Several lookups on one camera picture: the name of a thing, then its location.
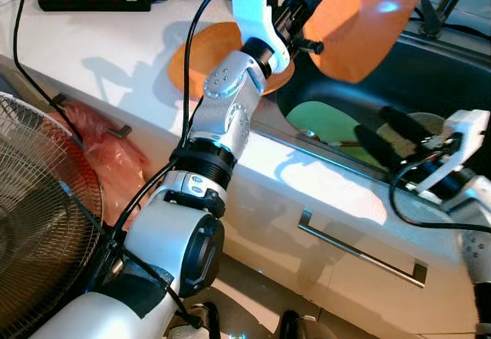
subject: electric fan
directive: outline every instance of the electric fan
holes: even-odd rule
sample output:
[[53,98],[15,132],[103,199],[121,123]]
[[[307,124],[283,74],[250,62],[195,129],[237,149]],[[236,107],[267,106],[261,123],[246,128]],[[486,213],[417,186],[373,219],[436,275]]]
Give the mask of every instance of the electric fan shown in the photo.
[[48,115],[0,93],[0,338],[35,330],[97,243],[58,181],[102,218],[101,188],[79,142]]

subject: cabinet drawer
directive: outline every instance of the cabinet drawer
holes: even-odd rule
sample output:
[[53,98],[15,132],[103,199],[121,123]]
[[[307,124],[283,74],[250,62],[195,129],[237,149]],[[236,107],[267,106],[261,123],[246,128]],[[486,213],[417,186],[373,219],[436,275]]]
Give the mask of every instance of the cabinet drawer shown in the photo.
[[375,256],[383,264],[411,275],[418,264],[427,265],[424,287],[405,277],[342,250],[338,251],[334,271],[325,296],[307,297],[326,310],[378,337],[378,320],[386,321],[404,332],[466,333],[477,322],[473,288],[464,266],[444,258],[432,258],[427,264],[362,233],[344,232],[347,227],[314,214],[310,226],[320,235],[334,235],[357,251]]
[[297,228],[303,205],[239,175],[227,193],[225,253],[300,295],[326,295],[336,249]]

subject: dark sink basin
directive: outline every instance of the dark sink basin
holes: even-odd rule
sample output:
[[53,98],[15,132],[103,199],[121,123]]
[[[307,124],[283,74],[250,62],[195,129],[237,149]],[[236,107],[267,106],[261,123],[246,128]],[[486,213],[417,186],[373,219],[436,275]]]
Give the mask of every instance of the dark sink basin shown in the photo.
[[[384,124],[377,112],[387,105],[406,113],[427,112],[441,117],[448,117],[459,109],[491,110],[489,56],[421,40],[411,33],[402,34],[381,65],[359,84],[324,76],[307,54],[299,54],[295,66],[290,82],[262,99],[253,118],[253,130],[378,179],[384,179],[381,169],[309,139],[292,128],[278,112],[286,116],[301,103],[320,101],[376,130]],[[467,165],[491,178],[491,125],[488,133],[483,147]]]

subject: drawer handle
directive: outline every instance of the drawer handle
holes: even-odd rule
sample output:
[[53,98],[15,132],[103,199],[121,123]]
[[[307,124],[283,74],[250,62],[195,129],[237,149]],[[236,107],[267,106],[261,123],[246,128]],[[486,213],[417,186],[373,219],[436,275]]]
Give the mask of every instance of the drawer handle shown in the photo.
[[382,268],[386,272],[390,272],[391,274],[394,274],[399,278],[402,278],[405,281],[408,281],[411,284],[416,285],[419,288],[424,288],[424,285],[427,280],[427,272],[428,272],[428,268],[426,266],[414,262],[413,274],[408,274],[400,270],[399,268],[389,265],[386,262],[383,262],[372,255],[366,254],[363,251],[360,251],[359,249],[351,245],[347,245],[346,243],[340,241],[339,239],[331,237],[330,235],[327,235],[321,232],[320,230],[317,230],[316,228],[312,228],[309,225],[311,218],[312,218],[312,213],[307,210],[304,210],[304,212],[302,213],[302,217],[298,222],[298,227],[301,230],[304,230],[307,233],[312,234],[317,238],[322,239],[323,241],[326,241],[327,243],[331,243],[334,247],[338,247],[339,249],[355,257],[361,258],[366,262],[370,262],[372,265],[378,266],[379,268]]

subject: orange plate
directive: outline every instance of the orange plate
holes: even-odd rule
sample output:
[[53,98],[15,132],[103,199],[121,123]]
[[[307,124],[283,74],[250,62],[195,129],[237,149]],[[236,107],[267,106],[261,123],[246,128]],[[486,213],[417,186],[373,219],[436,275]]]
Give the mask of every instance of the orange plate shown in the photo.
[[[191,45],[189,62],[189,97],[199,100],[203,95],[203,85],[208,73],[214,69],[233,50],[240,50],[240,30],[234,22],[224,22],[210,26],[196,34]],[[184,49],[181,45],[170,61],[167,73],[170,80],[181,91],[184,90]],[[273,74],[268,79],[264,94],[278,90],[292,78],[293,62],[281,74]]]
[[406,26],[418,0],[324,0],[304,35],[324,42],[311,54],[322,73],[357,83],[383,61]]

